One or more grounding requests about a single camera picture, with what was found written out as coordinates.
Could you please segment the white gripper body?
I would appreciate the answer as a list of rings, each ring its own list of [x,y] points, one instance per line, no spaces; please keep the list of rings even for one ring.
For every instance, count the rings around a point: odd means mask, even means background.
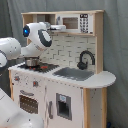
[[[44,22],[46,24],[47,30],[51,31],[59,31],[59,32],[65,32],[66,26],[65,25],[51,25],[49,22]]]

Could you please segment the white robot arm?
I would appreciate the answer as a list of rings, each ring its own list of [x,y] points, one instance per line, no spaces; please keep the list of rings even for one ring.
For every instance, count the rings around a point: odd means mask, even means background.
[[[51,25],[49,22],[28,23],[23,27],[23,36],[31,41],[22,47],[12,37],[0,38],[0,76],[9,60],[40,56],[52,44],[49,32],[65,32],[65,25]],[[44,128],[38,114],[30,114],[20,107],[0,88],[0,128]]]

